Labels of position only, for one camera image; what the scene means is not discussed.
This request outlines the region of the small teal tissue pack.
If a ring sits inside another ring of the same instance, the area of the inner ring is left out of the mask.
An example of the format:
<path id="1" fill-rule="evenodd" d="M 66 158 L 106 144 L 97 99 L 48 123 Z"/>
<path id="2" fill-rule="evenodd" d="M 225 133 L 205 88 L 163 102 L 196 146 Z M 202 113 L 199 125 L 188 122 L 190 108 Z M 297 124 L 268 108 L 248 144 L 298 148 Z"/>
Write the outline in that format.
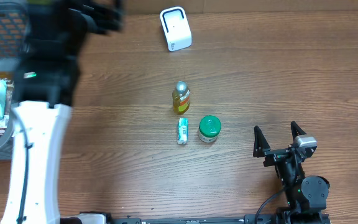
<path id="1" fill-rule="evenodd" d="M 180 118 L 177 124 L 177 143 L 185 145 L 188 141 L 188 120 Z"/>

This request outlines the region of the yellow oil bottle silver cap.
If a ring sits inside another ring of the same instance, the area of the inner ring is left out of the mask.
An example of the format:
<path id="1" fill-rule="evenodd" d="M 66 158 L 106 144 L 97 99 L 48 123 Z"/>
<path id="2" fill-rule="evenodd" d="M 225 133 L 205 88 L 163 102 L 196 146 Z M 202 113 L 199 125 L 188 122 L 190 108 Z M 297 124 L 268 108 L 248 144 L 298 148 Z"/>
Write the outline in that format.
<path id="1" fill-rule="evenodd" d="M 179 81 L 172 92 L 173 110 L 184 114 L 190 107 L 190 89 L 184 81 Z"/>

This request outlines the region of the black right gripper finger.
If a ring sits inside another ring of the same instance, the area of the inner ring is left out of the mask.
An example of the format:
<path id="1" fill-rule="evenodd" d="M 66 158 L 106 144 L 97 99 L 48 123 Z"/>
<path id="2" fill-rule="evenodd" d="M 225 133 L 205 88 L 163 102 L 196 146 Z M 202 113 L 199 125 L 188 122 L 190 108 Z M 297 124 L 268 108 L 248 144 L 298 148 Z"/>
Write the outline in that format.
<path id="1" fill-rule="evenodd" d="M 258 126 L 255 126 L 253 157 L 265 157 L 265 153 L 268 151 L 270 151 L 270 145 L 263 135 L 262 130 Z"/>
<path id="2" fill-rule="evenodd" d="M 290 126 L 293 139 L 300 135 L 306 135 L 306 133 L 299 127 L 299 125 L 295 121 L 292 121 L 290 123 Z"/>

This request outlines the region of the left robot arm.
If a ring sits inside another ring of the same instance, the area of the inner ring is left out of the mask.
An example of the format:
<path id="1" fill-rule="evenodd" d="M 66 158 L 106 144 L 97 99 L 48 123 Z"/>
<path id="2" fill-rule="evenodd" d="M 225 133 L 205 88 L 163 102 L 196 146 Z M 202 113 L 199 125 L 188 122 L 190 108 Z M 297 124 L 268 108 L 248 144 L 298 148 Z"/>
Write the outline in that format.
<path id="1" fill-rule="evenodd" d="M 62 144 L 80 77 L 78 57 L 90 33 L 123 27 L 114 0 L 27 1 L 28 21 L 14 75 L 10 119 L 15 131 L 3 223 L 59 223 Z"/>

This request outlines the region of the green lid white jar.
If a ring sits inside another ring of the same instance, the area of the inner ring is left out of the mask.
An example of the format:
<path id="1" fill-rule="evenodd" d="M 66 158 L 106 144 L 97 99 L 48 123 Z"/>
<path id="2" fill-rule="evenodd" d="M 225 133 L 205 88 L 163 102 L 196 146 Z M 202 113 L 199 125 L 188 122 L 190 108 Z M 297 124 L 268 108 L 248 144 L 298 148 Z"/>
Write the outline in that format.
<path id="1" fill-rule="evenodd" d="M 198 136 L 206 143 L 211 143 L 217 140 L 221 132 L 221 122 L 213 115 L 203 117 L 199 123 Z"/>

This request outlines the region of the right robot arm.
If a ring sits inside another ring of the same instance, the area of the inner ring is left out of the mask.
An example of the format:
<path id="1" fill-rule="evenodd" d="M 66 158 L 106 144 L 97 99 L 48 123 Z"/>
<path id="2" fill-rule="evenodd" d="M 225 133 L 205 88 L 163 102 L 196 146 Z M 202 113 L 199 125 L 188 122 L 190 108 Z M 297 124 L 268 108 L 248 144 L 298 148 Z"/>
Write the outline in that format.
<path id="1" fill-rule="evenodd" d="M 283 189 L 269 197 L 257 210 L 256 214 L 246 218 L 258 223 L 330 223 L 328 215 L 322 214 L 326 209 L 330 183 L 318 175 L 306 176 L 301 163 L 310 158 L 317 148 L 317 140 L 304 132 L 295 121 L 291 124 L 293 143 L 284 149 L 272 150 L 262 130 L 254 127 L 253 156 L 264 158 L 264 166 L 273 166 Z M 285 194 L 287 206 L 279 207 L 273 215 L 262 216 L 263 208 Z"/>

